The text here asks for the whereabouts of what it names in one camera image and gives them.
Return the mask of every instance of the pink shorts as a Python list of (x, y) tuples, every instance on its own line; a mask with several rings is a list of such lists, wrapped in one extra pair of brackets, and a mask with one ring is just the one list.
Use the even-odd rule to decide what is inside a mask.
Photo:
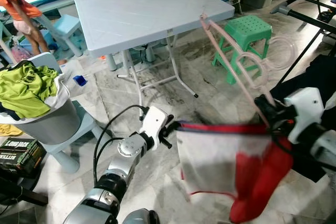
[(30, 35), (32, 33), (31, 27), (28, 26), (28, 24), (26, 22), (24, 22), (23, 20), (14, 20), (13, 25), (16, 28), (16, 30), (20, 31), (23, 34)]

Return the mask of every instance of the child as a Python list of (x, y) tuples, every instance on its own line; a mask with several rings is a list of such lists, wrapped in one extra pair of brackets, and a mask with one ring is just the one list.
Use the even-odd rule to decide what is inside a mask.
[[(25, 0), (0, 0), (3, 6), (13, 18), (14, 27), (22, 32), (32, 45), (33, 54), (38, 55), (43, 52), (50, 52), (42, 33), (36, 28), (31, 18), (39, 17), (42, 12)], [(58, 63), (64, 64), (66, 60), (59, 60)]]

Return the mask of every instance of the gray laundry basket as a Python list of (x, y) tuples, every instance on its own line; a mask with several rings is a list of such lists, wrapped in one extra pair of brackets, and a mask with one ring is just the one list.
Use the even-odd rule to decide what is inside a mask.
[(72, 101), (50, 114), (30, 123), (15, 124), (17, 128), (39, 140), (41, 143), (60, 144), (71, 138), (79, 129), (80, 119)]

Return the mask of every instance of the black metal rack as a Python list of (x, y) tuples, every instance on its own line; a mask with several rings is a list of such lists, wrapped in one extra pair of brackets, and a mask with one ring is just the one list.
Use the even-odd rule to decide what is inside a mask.
[[(318, 11), (319, 11), (319, 19), (315, 19), (315, 18), (311, 18), (307, 15), (304, 15), (302, 13), (299, 13), (295, 10), (292, 10), (291, 8), (288, 7), (288, 5), (290, 5), (291, 3), (295, 2), (295, 1), (297, 1), (297, 0), (287, 0), (285, 2), (282, 2), (280, 5), (276, 6), (270, 13), (271, 14), (282, 13), (282, 14), (285, 14), (285, 15), (288, 15), (288, 16), (292, 16), (294, 18), (302, 20), (303, 22), (310, 23), (314, 26), (319, 27), (319, 31), (314, 35), (312, 40), (307, 44), (305, 49), (302, 51), (302, 53), (299, 55), (299, 57), (295, 60), (295, 62), (292, 64), (292, 66), (290, 66), (290, 68), (287, 70), (287, 72), (284, 74), (284, 76), (280, 79), (280, 81), (278, 82), (277, 85), (279, 85), (280, 83), (282, 83), (285, 80), (285, 78), (288, 76), (288, 74), (292, 71), (292, 69), (296, 66), (296, 64), (300, 61), (300, 59), (303, 57), (303, 55), (307, 52), (307, 50), (310, 48), (310, 46), (314, 43), (314, 41), (316, 40), (316, 38), (320, 34), (324, 34), (324, 35), (336, 40), (336, 37), (332, 36), (332, 34), (336, 34), (336, 27), (328, 24), (329, 21), (332, 19), (332, 17), (336, 14), (336, 7), (324, 4), (324, 3), (320, 2), (320, 0), (305, 0), (307, 2), (310, 2), (310, 3), (313, 3), (313, 4), (317, 5)], [(323, 13), (321, 12), (321, 6), (326, 7), (330, 10), (330, 13), (324, 19), (322, 18)], [(336, 51), (336, 45), (333, 47), (331, 53), (334, 54), (335, 51)]]

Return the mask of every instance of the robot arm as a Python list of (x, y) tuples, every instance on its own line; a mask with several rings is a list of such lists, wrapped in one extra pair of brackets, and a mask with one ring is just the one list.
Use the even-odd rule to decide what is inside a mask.
[(121, 200), (141, 157), (150, 149), (155, 150), (160, 142), (168, 148), (171, 147), (161, 138), (161, 132), (172, 118), (162, 110), (150, 107), (139, 133), (134, 132), (120, 141), (118, 155), (111, 161), (96, 186), (84, 196), (64, 223), (117, 223)]
[(303, 144), (322, 167), (336, 165), (336, 131), (327, 130), (321, 123), (324, 107), (317, 88), (300, 89), (284, 99), (285, 104), (269, 104), (265, 97), (255, 99), (270, 123), (272, 132), (288, 136), (292, 144)]

